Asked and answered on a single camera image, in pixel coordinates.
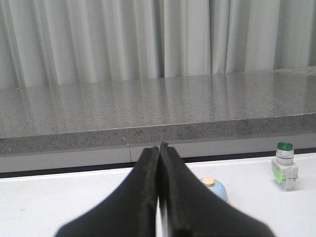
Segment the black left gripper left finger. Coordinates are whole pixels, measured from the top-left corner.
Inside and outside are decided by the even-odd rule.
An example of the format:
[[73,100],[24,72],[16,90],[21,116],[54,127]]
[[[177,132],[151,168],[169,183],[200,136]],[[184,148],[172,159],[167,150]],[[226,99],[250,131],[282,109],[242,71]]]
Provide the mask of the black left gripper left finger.
[[123,182],[96,207],[62,226],[58,237],[154,237],[158,147],[145,148]]

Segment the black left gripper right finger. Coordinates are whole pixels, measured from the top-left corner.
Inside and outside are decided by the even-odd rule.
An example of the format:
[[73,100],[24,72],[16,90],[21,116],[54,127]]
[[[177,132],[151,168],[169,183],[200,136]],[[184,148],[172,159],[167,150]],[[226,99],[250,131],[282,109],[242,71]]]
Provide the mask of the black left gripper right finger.
[[159,206],[166,237],[272,237],[264,223],[235,209],[210,191],[162,142]]

